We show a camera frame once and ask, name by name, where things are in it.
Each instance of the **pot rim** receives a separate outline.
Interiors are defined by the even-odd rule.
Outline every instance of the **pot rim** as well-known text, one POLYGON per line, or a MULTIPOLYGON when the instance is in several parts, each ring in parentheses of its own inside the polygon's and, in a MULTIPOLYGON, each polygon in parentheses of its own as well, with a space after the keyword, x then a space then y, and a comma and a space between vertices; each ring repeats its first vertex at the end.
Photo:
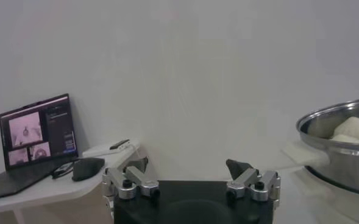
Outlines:
POLYGON ((303 142, 319 150, 324 150, 324 151, 332 150, 334 152, 339 152, 342 154, 359 156, 359 143, 340 142, 340 141, 319 138, 316 136, 308 135, 307 133, 301 131, 302 126, 306 122, 318 116, 338 110, 345 110, 345 109, 353 110, 358 107, 359 107, 359 99, 332 105, 330 107, 316 110, 305 115, 304 117, 300 118, 296 123, 296 129, 300 133, 301 140, 303 140, 303 142))

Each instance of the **laptop screen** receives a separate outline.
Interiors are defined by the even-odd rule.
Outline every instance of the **laptop screen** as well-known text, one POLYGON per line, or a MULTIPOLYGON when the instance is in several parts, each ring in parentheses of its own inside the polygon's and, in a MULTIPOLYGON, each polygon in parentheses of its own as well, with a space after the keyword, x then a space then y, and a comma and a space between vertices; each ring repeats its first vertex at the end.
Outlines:
POLYGON ((6 169, 77 156, 68 94, 0 114, 6 169))

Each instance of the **metal bracket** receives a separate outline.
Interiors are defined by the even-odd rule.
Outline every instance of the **metal bracket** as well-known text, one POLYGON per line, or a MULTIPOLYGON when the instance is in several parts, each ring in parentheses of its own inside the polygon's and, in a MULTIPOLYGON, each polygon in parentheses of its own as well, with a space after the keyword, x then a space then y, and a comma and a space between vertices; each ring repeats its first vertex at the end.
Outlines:
POLYGON ((113 195, 117 191, 118 197, 123 200, 130 200, 136 197, 136 184, 126 179, 116 168, 105 169, 103 175, 102 190, 105 196, 113 195))
POLYGON ((281 177, 276 171, 266 171, 258 182, 251 185, 251 197, 255 201, 274 201, 274 209, 279 206, 281 177))
POLYGON ((159 182, 150 179, 136 167, 126 167, 125 176, 140 187, 142 195, 150 198, 157 198, 160 195, 159 182))
POLYGON ((236 200, 244 197, 246 189, 257 182, 259 171, 257 169, 247 169, 237 179, 227 183, 227 196, 229 200, 236 200))

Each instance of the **black case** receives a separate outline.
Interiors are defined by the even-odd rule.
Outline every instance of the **black case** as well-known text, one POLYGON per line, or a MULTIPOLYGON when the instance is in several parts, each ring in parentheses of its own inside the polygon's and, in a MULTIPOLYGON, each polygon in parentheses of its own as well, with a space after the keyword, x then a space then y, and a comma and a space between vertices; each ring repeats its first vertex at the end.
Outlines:
POLYGON ((222 181, 159 181, 156 201, 140 195, 132 200, 115 198, 115 224, 272 224, 273 204, 244 198, 226 199, 222 181))

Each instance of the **white table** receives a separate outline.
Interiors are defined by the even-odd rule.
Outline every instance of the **white table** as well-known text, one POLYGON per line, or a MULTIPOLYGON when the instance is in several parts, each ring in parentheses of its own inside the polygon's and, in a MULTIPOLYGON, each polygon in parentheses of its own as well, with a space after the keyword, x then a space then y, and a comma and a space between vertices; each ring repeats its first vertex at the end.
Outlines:
MULTIPOLYGON (((136 141, 131 141, 131 144, 134 147, 128 147, 122 152, 99 156, 97 158, 105 159, 105 167, 118 167, 126 162, 140 147, 136 141)), ((113 144, 104 144, 95 148, 109 148, 111 145, 113 144)), ((56 180, 53 180, 52 177, 46 177, 16 195, 0 198, 0 212, 13 210, 18 223, 23 224, 22 208, 82 197, 102 182, 103 171, 104 169, 102 168, 97 175, 79 182, 74 182, 71 179, 72 173, 56 180)))

